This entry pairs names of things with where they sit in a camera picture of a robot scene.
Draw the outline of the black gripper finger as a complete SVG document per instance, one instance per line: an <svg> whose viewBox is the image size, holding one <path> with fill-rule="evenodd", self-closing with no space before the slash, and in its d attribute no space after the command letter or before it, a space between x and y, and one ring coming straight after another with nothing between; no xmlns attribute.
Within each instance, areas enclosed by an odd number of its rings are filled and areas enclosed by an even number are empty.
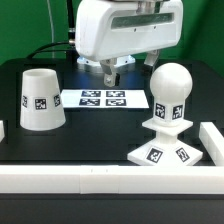
<svg viewBox="0 0 224 224"><path fill-rule="evenodd" d="M159 58L159 54L159 50L153 50L148 52L144 64L153 67Z"/></svg>
<svg viewBox="0 0 224 224"><path fill-rule="evenodd" d="M116 71L115 68L116 63L117 63L116 58L100 61L100 65L104 72L104 84L108 87L119 85L120 75Z"/></svg>

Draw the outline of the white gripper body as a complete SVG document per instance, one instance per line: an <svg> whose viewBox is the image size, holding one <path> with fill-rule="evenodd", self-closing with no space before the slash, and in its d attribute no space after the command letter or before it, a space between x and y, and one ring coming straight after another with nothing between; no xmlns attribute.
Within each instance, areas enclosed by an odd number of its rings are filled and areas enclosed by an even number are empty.
<svg viewBox="0 0 224 224"><path fill-rule="evenodd" d="M102 61L177 45L181 0L82 0L76 19L76 50Z"/></svg>

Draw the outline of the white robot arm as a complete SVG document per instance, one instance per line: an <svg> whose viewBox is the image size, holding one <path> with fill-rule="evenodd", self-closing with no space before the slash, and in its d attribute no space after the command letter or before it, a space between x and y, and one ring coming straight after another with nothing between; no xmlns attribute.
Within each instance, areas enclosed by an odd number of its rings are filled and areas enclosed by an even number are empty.
<svg viewBox="0 0 224 224"><path fill-rule="evenodd" d="M154 65L162 49L179 42L182 21L182 0L82 0L76 17L76 50L100 63L104 84L112 87L118 58L145 53L145 63Z"/></svg>

